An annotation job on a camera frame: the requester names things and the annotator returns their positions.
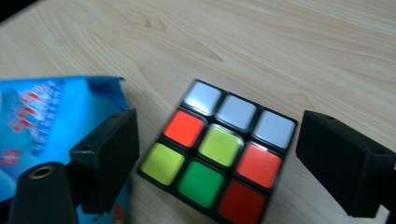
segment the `wood grain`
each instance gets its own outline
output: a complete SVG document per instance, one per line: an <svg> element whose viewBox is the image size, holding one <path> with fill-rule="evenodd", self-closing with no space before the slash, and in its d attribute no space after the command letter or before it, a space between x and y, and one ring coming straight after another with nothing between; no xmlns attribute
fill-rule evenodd
<svg viewBox="0 0 396 224"><path fill-rule="evenodd" d="M301 121L334 116L396 150L393 0L47 0L0 25L0 77L110 74L139 113L142 154L195 78ZM265 223L348 217L292 151ZM133 223L211 223L132 174Z"/></svg>

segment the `yellow-green sticker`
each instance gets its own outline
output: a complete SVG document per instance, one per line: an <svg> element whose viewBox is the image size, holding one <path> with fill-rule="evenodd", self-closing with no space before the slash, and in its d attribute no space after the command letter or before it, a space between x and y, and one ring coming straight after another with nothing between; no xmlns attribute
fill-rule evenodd
<svg viewBox="0 0 396 224"><path fill-rule="evenodd" d="M221 126L211 126L198 151L223 166L231 166L242 139Z"/></svg>
<svg viewBox="0 0 396 224"><path fill-rule="evenodd" d="M185 158L163 144L156 143L140 166L140 171L165 186L172 184Z"/></svg>

